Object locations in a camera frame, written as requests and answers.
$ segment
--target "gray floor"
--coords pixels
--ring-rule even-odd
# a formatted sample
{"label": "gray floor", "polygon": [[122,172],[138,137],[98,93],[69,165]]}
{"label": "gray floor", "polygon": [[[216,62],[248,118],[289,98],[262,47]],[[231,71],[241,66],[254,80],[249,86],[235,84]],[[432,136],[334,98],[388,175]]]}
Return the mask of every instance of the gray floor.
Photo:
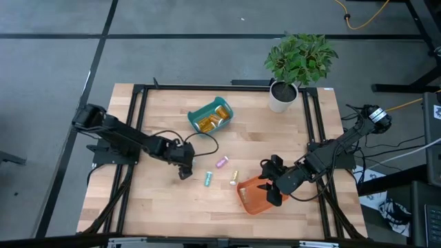
{"label": "gray floor", "polygon": [[[440,44],[440,34],[421,1],[412,1],[427,30]],[[0,33],[101,33],[111,0],[0,0]],[[367,20],[381,3],[345,2],[351,23]],[[284,31],[326,34],[415,34],[418,29],[400,3],[390,3],[374,22],[349,30],[341,7],[320,1],[119,1],[110,28],[123,33],[266,33]],[[97,40],[0,40],[0,150],[28,159],[25,167],[0,167],[0,240],[31,237],[41,213],[76,104],[88,76]],[[174,39],[107,40],[89,102],[108,106],[115,83],[220,84],[232,79],[268,79],[264,69],[269,48],[277,40]],[[372,83],[410,83],[430,70],[434,60],[421,41],[332,41],[340,58],[328,79],[317,86],[334,87],[341,115],[346,103],[393,107],[420,96],[382,94]],[[370,136],[369,144],[399,143],[423,134],[420,105],[392,113],[393,128]],[[94,143],[79,136],[68,166],[48,235],[73,234],[85,194],[85,177]],[[367,150],[367,154],[382,149]],[[378,160],[389,155],[377,157]],[[424,154],[393,161],[402,169],[419,165]],[[394,169],[378,167],[389,174]],[[387,232],[368,225],[369,236],[387,240]],[[402,242],[395,237],[392,241]]]}

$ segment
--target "teal bowl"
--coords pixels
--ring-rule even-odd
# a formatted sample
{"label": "teal bowl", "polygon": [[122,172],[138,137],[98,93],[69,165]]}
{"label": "teal bowl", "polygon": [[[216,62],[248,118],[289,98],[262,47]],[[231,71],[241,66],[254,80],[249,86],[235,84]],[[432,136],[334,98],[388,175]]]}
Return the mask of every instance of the teal bowl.
{"label": "teal bowl", "polygon": [[228,105],[227,101],[225,99],[223,99],[222,97],[216,96],[214,101],[203,106],[201,109],[196,110],[195,112],[188,112],[188,114],[187,114],[188,121],[193,126],[193,128],[197,132],[199,132],[199,129],[195,125],[195,123],[198,123],[198,121],[200,121],[204,117],[208,117],[210,114],[216,114],[216,112],[214,110],[219,105],[223,106],[225,108],[225,110],[227,110],[227,112],[229,114],[229,119],[226,121],[223,121],[218,127],[214,128],[213,130],[211,130],[207,133],[207,134],[212,134],[213,132],[228,125],[228,123],[233,119],[233,116],[234,116],[233,109]]}

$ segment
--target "pink object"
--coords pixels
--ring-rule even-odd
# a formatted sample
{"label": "pink object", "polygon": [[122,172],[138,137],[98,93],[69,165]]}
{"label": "pink object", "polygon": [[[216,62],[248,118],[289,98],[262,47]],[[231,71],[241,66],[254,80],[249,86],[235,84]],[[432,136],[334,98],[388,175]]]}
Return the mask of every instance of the pink object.
{"label": "pink object", "polygon": [[222,168],[226,163],[228,163],[228,157],[224,156],[219,162],[216,163],[218,169]]}

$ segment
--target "orange basket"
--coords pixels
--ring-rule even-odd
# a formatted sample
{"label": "orange basket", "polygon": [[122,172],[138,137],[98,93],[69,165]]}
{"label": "orange basket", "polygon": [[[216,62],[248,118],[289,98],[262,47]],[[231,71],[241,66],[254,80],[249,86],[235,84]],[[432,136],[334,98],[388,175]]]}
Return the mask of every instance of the orange basket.
{"label": "orange basket", "polygon": [[[248,214],[256,215],[273,207],[271,203],[267,202],[267,192],[257,188],[257,186],[264,185],[267,182],[269,182],[268,179],[259,179],[258,176],[256,176],[243,183],[237,184],[236,191],[238,197]],[[288,196],[282,195],[282,201],[287,199]]]}

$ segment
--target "green leaves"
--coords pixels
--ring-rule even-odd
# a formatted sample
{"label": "green leaves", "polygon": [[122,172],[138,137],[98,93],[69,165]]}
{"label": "green leaves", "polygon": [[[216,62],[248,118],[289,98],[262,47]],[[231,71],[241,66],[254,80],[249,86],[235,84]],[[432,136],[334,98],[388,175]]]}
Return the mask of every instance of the green leaves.
{"label": "green leaves", "polygon": [[278,81],[309,85],[327,76],[332,58],[338,55],[324,35],[286,34],[279,45],[271,48],[264,64]]}

